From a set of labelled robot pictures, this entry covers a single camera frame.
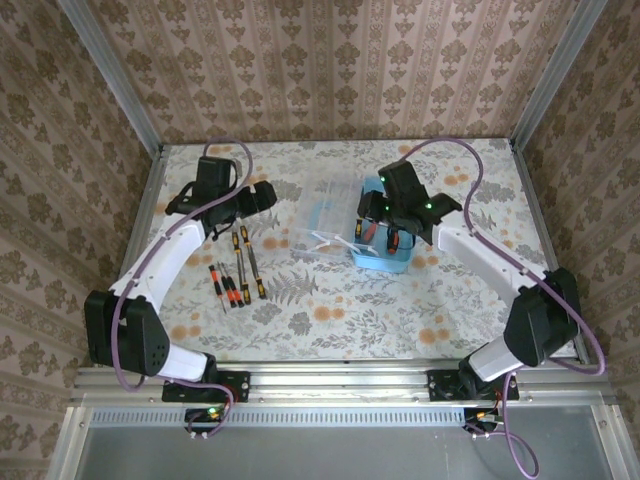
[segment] metal rail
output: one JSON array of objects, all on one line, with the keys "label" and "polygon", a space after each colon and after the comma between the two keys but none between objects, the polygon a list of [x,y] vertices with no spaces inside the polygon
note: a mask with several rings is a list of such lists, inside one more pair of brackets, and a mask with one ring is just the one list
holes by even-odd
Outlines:
[{"label": "metal rail", "polygon": [[[221,370],[251,372],[249,404],[265,407],[304,406],[489,406],[486,401],[430,402],[427,371],[455,369],[451,360],[355,362],[221,363]],[[135,382],[136,375],[127,375]],[[517,375],[520,400],[510,406],[578,406],[616,403],[606,375],[588,377],[550,365],[523,369]],[[127,393],[111,368],[81,369],[72,406],[166,406],[163,382],[148,379],[137,393]]]}]

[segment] floral tablecloth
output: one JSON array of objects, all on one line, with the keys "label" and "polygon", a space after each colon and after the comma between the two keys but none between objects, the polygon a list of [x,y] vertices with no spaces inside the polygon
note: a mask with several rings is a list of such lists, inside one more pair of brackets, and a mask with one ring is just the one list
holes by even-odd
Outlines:
[{"label": "floral tablecloth", "polygon": [[[278,203],[245,221],[268,300],[258,299],[248,258],[253,303],[223,314],[208,266],[221,261],[236,278],[231,235],[207,240],[183,267],[165,297],[160,316],[171,339],[211,352],[220,360],[313,360],[367,358],[462,358],[504,329],[505,305],[455,258],[418,241],[408,271],[390,274],[357,269],[348,257],[329,261],[289,249],[288,233],[308,165],[341,159],[376,175],[415,141],[257,143],[252,182],[269,180]],[[533,262],[544,264],[520,177],[506,139],[472,140],[485,164],[485,179],[472,205],[475,222]],[[150,231],[152,238],[173,196],[195,179],[203,147],[172,146]],[[237,146],[210,154],[242,159]],[[463,202],[476,178],[474,159],[463,148],[438,143],[412,157],[430,194],[445,191]],[[572,347],[563,352],[573,354]]]}]

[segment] floral wallpaper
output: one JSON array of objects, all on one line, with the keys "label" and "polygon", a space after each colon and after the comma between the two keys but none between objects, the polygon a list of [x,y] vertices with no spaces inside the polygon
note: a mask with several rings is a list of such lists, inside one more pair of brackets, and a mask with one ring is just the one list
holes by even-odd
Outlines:
[{"label": "floral wallpaper", "polygon": [[44,478],[150,159],[55,2],[0,1],[0,478]]},{"label": "floral wallpaper", "polygon": [[162,141],[508,137],[577,0],[91,0]]},{"label": "floral wallpaper", "polygon": [[640,451],[640,2],[609,1],[525,148]]}]

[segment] blue tray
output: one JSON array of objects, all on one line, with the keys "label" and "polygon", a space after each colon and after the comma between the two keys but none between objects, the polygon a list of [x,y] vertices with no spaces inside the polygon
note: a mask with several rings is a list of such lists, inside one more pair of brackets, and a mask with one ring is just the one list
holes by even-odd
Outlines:
[{"label": "blue tray", "polygon": [[[367,177],[364,180],[364,193],[372,190],[384,193],[384,187],[378,177]],[[353,222],[354,232],[355,222],[356,218],[354,218]],[[370,225],[371,222],[368,220],[362,222],[363,237]],[[398,235],[398,251],[394,255],[390,255],[387,252],[387,227],[378,225],[376,233],[371,242],[369,242],[369,245],[372,246],[380,256],[377,257],[366,250],[362,250],[362,253],[351,251],[356,267],[370,268],[372,270],[381,270],[390,273],[403,273],[406,271],[413,257],[413,236],[407,232],[399,232]],[[360,241],[354,239],[354,243],[359,244]]]}]

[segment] plastic bin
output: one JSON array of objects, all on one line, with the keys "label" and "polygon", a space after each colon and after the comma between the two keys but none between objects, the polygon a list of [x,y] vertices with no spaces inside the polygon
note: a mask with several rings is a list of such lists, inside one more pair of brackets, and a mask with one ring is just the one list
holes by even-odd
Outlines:
[{"label": "plastic bin", "polygon": [[[378,177],[367,177],[364,181],[364,192],[366,193],[372,190],[384,192],[384,187]],[[353,217],[354,227],[356,219],[357,214]],[[363,238],[370,226],[371,222],[368,220],[362,222]],[[390,273],[403,273],[407,270],[413,256],[413,236],[407,232],[398,232],[398,251],[392,255],[387,252],[387,230],[387,227],[378,225],[368,245],[364,245],[363,243],[356,244],[360,247],[360,252],[358,253],[352,250],[351,254],[357,267]],[[367,250],[367,246],[373,247],[373,251]]]},{"label": "plastic bin", "polygon": [[349,259],[363,176],[330,161],[316,165],[302,186],[289,248],[333,260]]},{"label": "plastic bin", "polygon": [[369,242],[355,240],[358,203],[363,192],[384,191],[378,177],[364,178],[343,162],[317,165],[302,187],[296,218],[289,229],[289,248],[297,253],[345,260],[350,254],[356,266],[392,273],[404,272],[411,261],[412,237],[399,233],[399,249],[387,253],[387,228],[378,226]]}]

